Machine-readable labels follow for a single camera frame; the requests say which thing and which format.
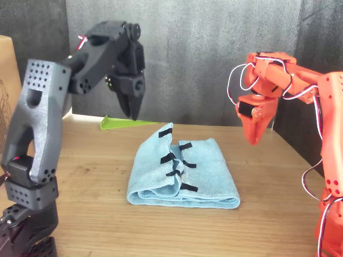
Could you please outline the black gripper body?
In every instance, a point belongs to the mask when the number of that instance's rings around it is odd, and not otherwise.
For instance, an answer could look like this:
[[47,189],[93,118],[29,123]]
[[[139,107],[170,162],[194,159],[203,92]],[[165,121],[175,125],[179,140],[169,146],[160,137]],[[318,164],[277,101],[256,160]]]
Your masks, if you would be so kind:
[[106,77],[106,84],[113,92],[135,98],[144,96],[145,94],[145,79],[141,75],[115,75],[110,74]]

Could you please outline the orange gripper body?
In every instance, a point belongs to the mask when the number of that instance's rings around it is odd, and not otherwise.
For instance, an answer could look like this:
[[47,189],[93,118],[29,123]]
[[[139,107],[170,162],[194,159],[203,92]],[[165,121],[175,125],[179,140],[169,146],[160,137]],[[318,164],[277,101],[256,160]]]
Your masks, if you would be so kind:
[[245,117],[253,122],[270,122],[275,116],[277,105],[277,97],[248,94],[238,98],[236,112],[240,118]]

